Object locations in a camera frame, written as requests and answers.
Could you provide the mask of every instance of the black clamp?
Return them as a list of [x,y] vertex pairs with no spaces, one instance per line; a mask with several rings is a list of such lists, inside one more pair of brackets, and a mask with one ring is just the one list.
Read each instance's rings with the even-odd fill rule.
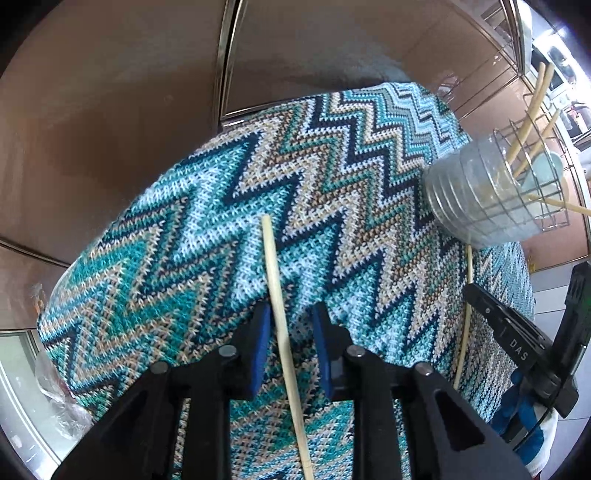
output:
[[433,367],[382,361],[354,345],[330,322],[324,303],[312,308],[321,385],[332,401],[355,405],[353,480],[400,480],[393,400],[404,414],[411,474],[430,480],[531,480],[519,457]]
[[182,405],[190,399],[181,478],[229,480],[229,401],[252,400],[262,382],[271,307],[256,305],[230,343],[199,362],[152,364],[57,468],[53,480],[168,480]]
[[[495,340],[523,375],[520,397],[530,395],[547,409],[555,408],[562,418],[567,417],[579,399],[574,373],[591,338],[591,264],[585,261],[573,268],[566,309],[554,341],[478,284],[466,285],[464,297],[486,319]],[[515,415],[503,438],[517,446],[526,434]]]

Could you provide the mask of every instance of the clear plastic container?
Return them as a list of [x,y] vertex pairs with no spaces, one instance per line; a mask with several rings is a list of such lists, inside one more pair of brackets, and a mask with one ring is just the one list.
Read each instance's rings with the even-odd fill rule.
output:
[[436,219],[474,248],[526,240],[542,232],[543,220],[560,210],[545,203],[541,206],[529,196],[544,192],[561,199],[561,172],[542,185],[536,180],[525,192],[505,161],[509,147],[506,137],[496,132],[436,160],[423,173],[427,201]]

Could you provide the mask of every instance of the knitted blanket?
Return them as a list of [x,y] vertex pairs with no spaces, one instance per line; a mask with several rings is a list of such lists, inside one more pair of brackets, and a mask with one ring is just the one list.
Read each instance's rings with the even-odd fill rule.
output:
[[[315,474],[349,479],[352,408],[319,387],[305,311],[324,300],[358,345],[452,378],[465,246],[436,225],[421,172],[468,141],[413,83],[257,113],[164,173],[70,267],[38,323],[51,360],[99,419],[151,363],[193,362],[226,343],[267,297],[260,217],[269,213]],[[518,244],[475,252],[474,275],[532,316]],[[232,403],[235,478],[302,477],[275,343],[269,355],[255,401]],[[461,392],[485,419],[512,368],[474,314]],[[177,467],[182,434],[181,425]],[[400,448],[406,462],[403,432]]]

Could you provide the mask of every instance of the bamboo stick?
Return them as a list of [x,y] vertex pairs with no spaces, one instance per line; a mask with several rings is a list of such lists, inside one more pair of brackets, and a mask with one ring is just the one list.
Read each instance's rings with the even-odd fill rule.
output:
[[552,81],[552,77],[554,76],[553,63],[548,65],[548,67],[543,67],[542,65],[544,65],[544,63],[540,62],[540,66],[538,67],[538,69],[540,72],[544,72],[544,79],[542,80],[540,88],[538,88],[538,83],[540,82],[540,77],[542,76],[538,74],[538,79],[535,83],[534,96],[531,99],[529,108],[527,109],[527,116],[525,117],[525,120],[523,121],[521,128],[517,132],[517,137],[515,141],[511,144],[511,147],[509,148],[509,153],[506,156],[506,160],[509,165],[511,165],[515,161],[517,155],[519,154],[521,146],[525,144],[527,137],[530,135],[531,129],[533,128],[532,120],[535,120],[535,117],[538,116],[540,105],[542,104],[542,101],[546,96],[546,91],[548,91],[548,87],[550,86],[550,82]]
[[[540,153],[540,151],[542,150],[542,148],[544,148],[544,140],[546,138],[548,138],[550,136],[550,134],[552,133],[552,129],[554,128],[554,126],[556,125],[556,122],[558,121],[558,118],[560,116],[560,110],[556,110],[554,112],[554,115],[552,116],[552,118],[550,119],[550,122],[548,123],[548,125],[546,125],[546,127],[544,128],[544,130],[542,131],[541,134],[541,138],[535,143],[535,145],[531,148],[530,150],[530,160],[533,164],[535,156]],[[521,162],[521,165],[519,165],[519,167],[517,167],[517,169],[515,170],[515,173],[513,174],[513,176],[515,178],[517,178],[519,175],[521,175],[521,173],[530,165],[530,163],[527,161],[527,158]]]
[[[466,258],[468,261],[468,283],[474,282],[474,269],[472,263],[472,246],[466,245]],[[466,316],[464,317],[464,332],[462,334],[462,345],[460,347],[460,358],[457,361],[456,378],[453,381],[453,388],[456,390],[460,387],[460,379],[462,378],[462,370],[464,369],[464,360],[466,358],[466,351],[468,350],[468,337],[470,336],[470,320],[472,318],[472,305],[466,302]]]
[[283,295],[281,293],[279,265],[277,264],[277,251],[275,249],[275,238],[273,236],[271,217],[269,215],[263,215],[261,223],[263,246],[265,249],[267,284],[269,287],[273,316],[275,318],[275,328],[277,329],[277,345],[279,347],[279,357],[281,360],[281,368],[283,370],[283,378],[285,380],[285,389],[287,390],[287,400],[290,404],[295,438],[297,439],[297,446],[300,451],[301,465],[304,469],[304,479],[314,480],[312,461],[310,459],[306,430],[304,428],[304,414],[301,410],[300,395],[297,389],[296,369],[291,354],[290,337],[287,330],[287,320],[285,318],[285,306],[283,305]]
[[569,210],[571,212],[581,213],[583,215],[587,215],[588,217],[591,217],[591,209],[577,205],[576,203],[563,202],[562,200],[553,199],[551,197],[542,198],[542,197],[540,197],[538,195],[534,195],[534,194],[529,194],[529,195],[526,195],[525,197],[528,200],[532,200],[534,202],[546,202],[548,205],[566,208],[567,210]]

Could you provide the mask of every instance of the blue glove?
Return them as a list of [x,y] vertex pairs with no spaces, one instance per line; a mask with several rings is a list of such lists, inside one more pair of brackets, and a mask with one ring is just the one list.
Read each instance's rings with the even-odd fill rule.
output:
[[[518,370],[511,374],[513,386],[502,396],[501,406],[489,423],[499,435],[505,433],[514,414],[518,415],[521,424],[530,431],[546,411],[546,407],[534,402],[534,399],[529,395],[519,397],[519,384],[522,379],[523,375]],[[540,473],[548,462],[557,425],[558,412],[553,409],[551,414],[535,428],[530,438],[517,450],[521,461],[532,476]]]

